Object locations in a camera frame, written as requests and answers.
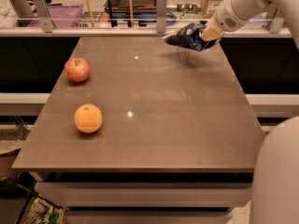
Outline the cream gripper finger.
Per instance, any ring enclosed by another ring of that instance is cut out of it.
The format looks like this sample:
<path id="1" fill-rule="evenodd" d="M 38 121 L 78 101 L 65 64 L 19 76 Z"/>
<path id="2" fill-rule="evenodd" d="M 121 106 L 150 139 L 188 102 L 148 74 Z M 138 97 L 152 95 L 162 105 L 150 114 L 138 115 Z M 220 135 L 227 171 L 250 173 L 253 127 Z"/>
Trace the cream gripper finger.
<path id="1" fill-rule="evenodd" d="M 200 37 L 204 41 L 217 40 L 224 35 L 224 29 L 219 25 L 215 17 L 212 17 L 204 29 L 200 32 Z"/>

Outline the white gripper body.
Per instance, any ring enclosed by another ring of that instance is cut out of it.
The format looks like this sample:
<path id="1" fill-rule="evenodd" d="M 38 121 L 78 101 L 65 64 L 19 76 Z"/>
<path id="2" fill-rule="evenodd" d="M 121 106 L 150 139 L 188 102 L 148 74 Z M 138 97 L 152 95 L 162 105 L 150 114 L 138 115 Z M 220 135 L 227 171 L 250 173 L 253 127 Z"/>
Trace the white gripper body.
<path id="1" fill-rule="evenodd" d="M 224 32 L 234 32 L 247 23 L 235 13 L 232 1 L 223 0 L 213 15 L 216 27 Z"/>

